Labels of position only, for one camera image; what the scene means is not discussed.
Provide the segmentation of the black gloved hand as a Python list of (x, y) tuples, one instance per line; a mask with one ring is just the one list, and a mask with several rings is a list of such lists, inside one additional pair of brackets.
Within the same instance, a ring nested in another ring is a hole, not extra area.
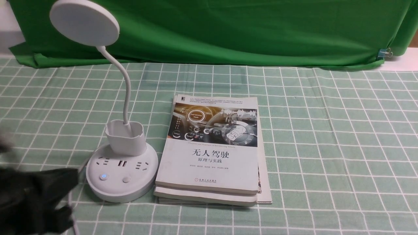
[(80, 170), (58, 168), (0, 170), (0, 223), (2, 235), (62, 234), (79, 228), (71, 206), (71, 191), (79, 184)]

